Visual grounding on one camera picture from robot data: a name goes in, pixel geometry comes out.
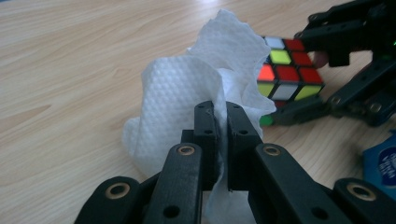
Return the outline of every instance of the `wooden table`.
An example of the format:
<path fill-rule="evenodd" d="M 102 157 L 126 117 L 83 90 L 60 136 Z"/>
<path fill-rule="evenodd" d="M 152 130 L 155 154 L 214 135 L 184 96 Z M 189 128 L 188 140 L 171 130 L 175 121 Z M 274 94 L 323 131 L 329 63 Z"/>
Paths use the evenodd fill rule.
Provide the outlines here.
<path fill-rule="evenodd" d="M 159 57 L 183 54 L 221 8 L 259 35 L 293 37 L 307 17 L 345 0 L 12 0 L 0 3 L 0 223 L 72 223 L 106 179 L 146 179 L 121 143 L 140 114 L 140 74 Z M 370 61 L 319 69 L 324 98 Z M 332 187 L 361 177 L 361 152 L 381 143 L 378 128 L 327 117 L 264 128 L 315 180 Z"/>

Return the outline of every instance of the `crumpled paper towel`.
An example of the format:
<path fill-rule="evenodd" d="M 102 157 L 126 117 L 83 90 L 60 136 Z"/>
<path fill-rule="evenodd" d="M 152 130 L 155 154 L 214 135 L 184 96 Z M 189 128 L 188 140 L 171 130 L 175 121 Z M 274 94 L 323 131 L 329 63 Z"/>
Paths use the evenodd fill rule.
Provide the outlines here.
<path fill-rule="evenodd" d="M 257 89 L 257 76 L 269 52 L 259 35 L 223 9 L 203 27 L 185 55 L 157 59 L 142 73 L 141 117 L 125 123 L 122 141 L 147 176 L 161 171 L 169 149 L 180 142 L 182 130 L 193 129 L 194 107 L 209 100 L 214 104 L 222 169 L 205 203 L 203 215 L 209 223 L 255 223 L 247 194 L 227 190 L 225 102 L 241 105 L 262 135 L 260 117 L 276 110 Z"/>

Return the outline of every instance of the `black plastic part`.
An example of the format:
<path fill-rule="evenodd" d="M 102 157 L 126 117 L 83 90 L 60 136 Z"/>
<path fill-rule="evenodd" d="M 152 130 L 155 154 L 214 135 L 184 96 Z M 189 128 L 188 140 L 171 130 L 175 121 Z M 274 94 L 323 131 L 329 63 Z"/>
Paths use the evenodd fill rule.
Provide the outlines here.
<path fill-rule="evenodd" d="M 248 190 L 249 155 L 262 143 L 242 106 L 227 102 L 228 117 L 228 188 Z"/>
<path fill-rule="evenodd" d="M 149 202 L 151 200 L 152 192 L 157 185 L 158 178 L 160 177 L 160 173 L 150 177 L 149 179 L 145 180 L 143 183 L 140 184 L 139 190 L 139 206 L 136 206 L 136 211 L 134 214 L 139 214 L 140 216 L 136 216 L 133 219 L 134 223 L 142 223 L 143 218 L 146 214 L 146 211 L 149 206 Z"/>
<path fill-rule="evenodd" d="M 384 0 L 385 5 L 389 8 L 389 11 L 395 12 L 396 11 L 396 2 L 394 0 Z M 390 19 L 393 21 L 393 23 L 396 23 L 396 14 L 395 13 L 389 13 L 390 14 Z"/>
<path fill-rule="evenodd" d="M 117 176 L 103 182 L 81 208 L 76 224 L 139 222 L 141 204 L 139 183 Z"/>
<path fill-rule="evenodd" d="M 195 144 L 169 150 L 143 223 L 200 223 L 203 151 Z"/>
<path fill-rule="evenodd" d="M 351 1 L 308 17 L 308 25 L 295 35 L 308 51 L 326 51 L 329 66 L 349 65 L 351 51 L 370 49 L 393 54 L 394 29 L 387 9 L 379 0 Z"/>
<path fill-rule="evenodd" d="M 181 133 L 180 143 L 193 143 L 194 142 L 194 130 L 183 130 Z"/>
<path fill-rule="evenodd" d="M 194 108 L 194 130 L 192 143 L 204 153 L 204 190 L 211 190 L 219 178 L 219 129 L 211 101 L 200 103 Z"/>
<path fill-rule="evenodd" d="M 396 60 L 373 61 L 328 99 L 332 114 L 381 125 L 395 112 L 395 75 Z"/>
<path fill-rule="evenodd" d="M 247 201 L 257 224 L 276 223 L 279 213 L 261 185 L 251 185 Z"/>
<path fill-rule="evenodd" d="M 319 95 L 289 102 L 271 114 L 275 125 L 293 125 L 330 115 L 330 108 Z"/>
<path fill-rule="evenodd" d="M 366 181 L 339 179 L 332 196 L 354 223 L 396 223 L 396 203 Z"/>
<path fill-rule="evenodd" d="M 261 144 L 254 152 L 254 176 L 259 186 L 256 189 L 267 193 L 276 210 L 272 214 L 276 223 L 351 223 L 285 148 Z M 251 200 L 262 201 L 265 198 L 253 197 Z"/>

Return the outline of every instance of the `screw hole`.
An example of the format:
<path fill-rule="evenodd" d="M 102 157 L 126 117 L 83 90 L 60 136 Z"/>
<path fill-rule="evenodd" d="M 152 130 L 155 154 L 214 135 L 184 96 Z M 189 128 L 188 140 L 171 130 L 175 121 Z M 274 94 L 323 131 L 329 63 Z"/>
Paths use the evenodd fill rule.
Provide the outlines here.
<path fill-rule="evenodd" d="M 362 199 L 364 201 L 371 202 L 376 199 L 375 194 L 370 189 L 364 187 L 363 185 L 349 183 L 346 186 L 346 188 L 349 191 L 349 193 L 351 193 L 353 196 Z"/>
<path fill-rule="evenodd" d="M 267 153 L 270 156 L 279 156 L 280 155 L 280 150 L 279 150 L 279 148 L 276 148 L 276 147 L 264 147 L 263 150 L 265 153 Z"/>
<path fill-rule="evenodd" d="M 106 189 L 105 195 L 108 199 L 115 200 L 123 198 L 128 194 L 130 189 L 127 183 L 116 183 Z"/>
<path fill-rule="evenodd" d="M 174 205 L 167 206 L 165 209 L 163 209 L 163 215 L 168 218 L 177 217 L 179 213 L 180 208 Z"/>
<path fill-rule="evenodd" d="M 314 207 L 311 209 L 312 214 L 314 214 L 315 217 L 322 219 L 322 220 L 326 220 L 327 218 L 329 218 L 329 215 L 327 214 L 327 212 L 319 207 Z"/>
<path fill-rule="evenodd" d="M 177 152 L 182 156 L 190 156 L 194 151 L 194 147 L 180 147 L 177 149 Z"/>

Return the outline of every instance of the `blue package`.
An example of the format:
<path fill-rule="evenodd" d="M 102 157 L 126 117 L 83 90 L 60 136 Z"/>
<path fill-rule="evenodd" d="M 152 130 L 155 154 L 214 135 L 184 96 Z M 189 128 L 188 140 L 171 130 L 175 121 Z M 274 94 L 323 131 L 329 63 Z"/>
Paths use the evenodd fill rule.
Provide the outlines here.
<path fill-rule="evenodd" d="M 364 180 L 396 200 L 396 130 L 378 146 L 363 151 Z"/>

